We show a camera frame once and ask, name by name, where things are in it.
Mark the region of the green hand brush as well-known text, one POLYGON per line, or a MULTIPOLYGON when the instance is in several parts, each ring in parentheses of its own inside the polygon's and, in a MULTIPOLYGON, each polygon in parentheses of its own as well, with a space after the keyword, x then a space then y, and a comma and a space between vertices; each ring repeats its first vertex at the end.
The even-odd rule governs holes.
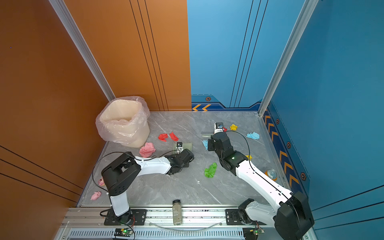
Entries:
POLYGON ((201 133, 202 138, 210 138, 214 133, 208 133, 208 132, 203 132, 201 133))

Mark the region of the pink paper scrap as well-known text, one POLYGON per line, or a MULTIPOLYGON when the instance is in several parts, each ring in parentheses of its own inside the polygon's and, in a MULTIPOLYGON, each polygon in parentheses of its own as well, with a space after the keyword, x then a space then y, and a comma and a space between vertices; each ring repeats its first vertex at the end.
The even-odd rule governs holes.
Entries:
POLYGON ((153 143, 145 143, 139 153, 143 158, 149 158, 156 151, 153 143))

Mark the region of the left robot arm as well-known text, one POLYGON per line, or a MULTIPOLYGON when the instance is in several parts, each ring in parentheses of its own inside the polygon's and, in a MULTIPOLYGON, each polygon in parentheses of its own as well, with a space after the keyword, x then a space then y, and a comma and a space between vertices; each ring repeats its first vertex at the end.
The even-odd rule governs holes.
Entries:
POLYGON ((133 213, 129 205, 128 189, 136 177, 152 174, 174 175, 189 167, 194 154, 188 150, 170 151, 158 158, 142 158, 124 152, 107 165, 101 175, 112 204, 111 217, 121 225, 131 224, 133 213))

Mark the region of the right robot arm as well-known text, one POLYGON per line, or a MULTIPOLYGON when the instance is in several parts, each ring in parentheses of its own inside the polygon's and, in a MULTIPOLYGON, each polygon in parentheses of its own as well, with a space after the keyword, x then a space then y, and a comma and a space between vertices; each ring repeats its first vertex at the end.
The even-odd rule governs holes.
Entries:
POLYGON ((308 197, 302 192, 293 193, 269 178, 239 151, 235 151, 225 132, 208 140, 208 151, 214 151, 221 166, 247 182, 265 200, 263 205, 247 199, 238 207, 238 216, 245 225, 262 222, 273 226, 284 240, 300 240, 315 224, 308 197))

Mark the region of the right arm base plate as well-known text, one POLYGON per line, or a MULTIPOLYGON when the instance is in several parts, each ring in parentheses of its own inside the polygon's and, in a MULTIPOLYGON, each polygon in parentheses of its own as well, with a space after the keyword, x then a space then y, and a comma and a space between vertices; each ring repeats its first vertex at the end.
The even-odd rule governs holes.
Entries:
POLYGON ((228 226, 243 225, 243 226, 265 226, 263 222, 256 222, 246 214, 245 210, 226 209, 225 210, 226 224, 228 226))

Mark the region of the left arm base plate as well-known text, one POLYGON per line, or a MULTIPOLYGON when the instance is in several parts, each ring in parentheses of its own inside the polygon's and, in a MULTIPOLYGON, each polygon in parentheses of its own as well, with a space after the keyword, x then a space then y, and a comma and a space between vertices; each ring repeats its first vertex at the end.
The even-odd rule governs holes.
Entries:
POLYGON ((121 216, 116 216, 112 208, 100 212, 100 216, 105 219, 105 226, 143 226, 145 224, 147 210, 145 209, 130 209, 121 216))

